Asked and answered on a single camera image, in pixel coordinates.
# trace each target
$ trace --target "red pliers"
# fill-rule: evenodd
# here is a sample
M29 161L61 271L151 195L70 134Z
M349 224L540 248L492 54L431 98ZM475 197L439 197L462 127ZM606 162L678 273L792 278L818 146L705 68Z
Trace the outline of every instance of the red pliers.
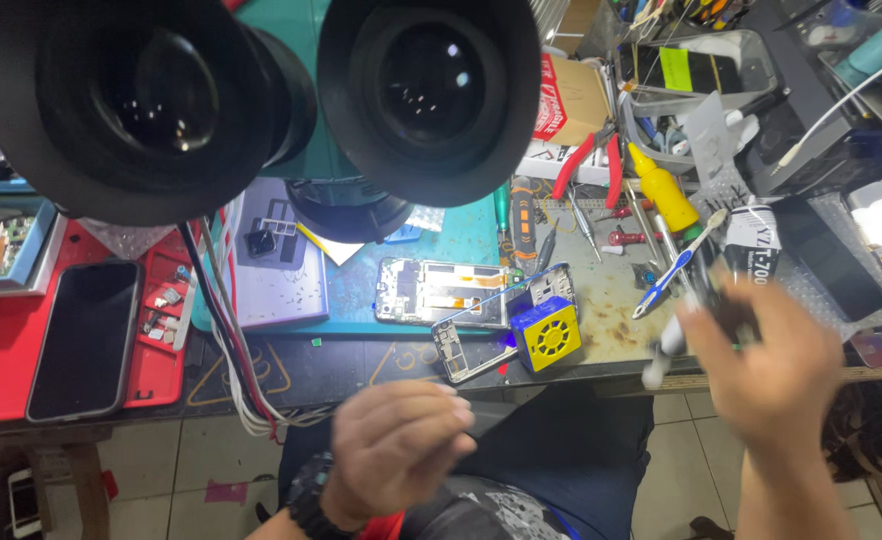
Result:
M596 146L601 146L607 141L608 167L611 170L611 181L610 187L608 188L608 200L605 201L605 206L608 209L615 208L615 203L618 201L618 197L621 196L622 184L621 152L618 149L618 134L615 132L615 129L617 129L615 123L608 120L601 130L589 134L588 138L584 139L584 142L571 152L564 164L561 165L561 172L558 174L558 178L554 181L554 190L551 191L552 198L561 198L561 195L564 194L564 190L568 187L568 182L571 181L571 177L574 176L575 171L581 166L581 162L583 162L584 159L595 150ZM615 191L615 188L616 195L612 198L612 192Z

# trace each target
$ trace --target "green sticky note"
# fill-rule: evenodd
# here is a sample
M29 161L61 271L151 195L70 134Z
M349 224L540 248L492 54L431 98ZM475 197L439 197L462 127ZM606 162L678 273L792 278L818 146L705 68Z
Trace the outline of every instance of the green sticky note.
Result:
M661 47L661 69L664 72L664 87L666 89L681 92L693 90L687 49Z

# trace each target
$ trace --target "hand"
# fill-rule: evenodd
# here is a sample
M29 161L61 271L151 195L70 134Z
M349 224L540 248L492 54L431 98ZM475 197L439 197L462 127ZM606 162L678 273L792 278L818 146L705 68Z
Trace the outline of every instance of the hand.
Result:
M735 284L727 276L724 292L754 312L760 343L735 351L706 310L678 310L687 343L708 373L717 414L752 452L819 453L824 417L841 381L841 338L776 284Z
M425 503L458 459L478 448L467 399L448 386L404 380L372 386L334 415L334 466L321 509L342 531Z

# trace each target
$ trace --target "left hand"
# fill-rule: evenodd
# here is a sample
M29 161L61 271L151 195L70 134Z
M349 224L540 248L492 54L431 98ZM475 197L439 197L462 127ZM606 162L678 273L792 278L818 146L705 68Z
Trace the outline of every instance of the left hand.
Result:
M478 448L475 422L453 388L416 380L372 386L334 415L334 466L321 509L342 531L425 503L460 458Z

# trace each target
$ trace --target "black smartphone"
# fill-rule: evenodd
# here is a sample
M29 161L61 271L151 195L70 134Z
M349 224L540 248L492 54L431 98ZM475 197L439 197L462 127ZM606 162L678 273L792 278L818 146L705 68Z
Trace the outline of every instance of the black smartphone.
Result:
M637 74L638 83L643 87L702 94L745 91L733 57L638 45L635 61L632 44L624 43L617 50L623 80L630 81Z
M145 268L132 261L64 269L27 399L30 422L109 414L124 403Z
M804 264L848 322L882 308L882 289L831 227L801 197L771 204L783 250Z

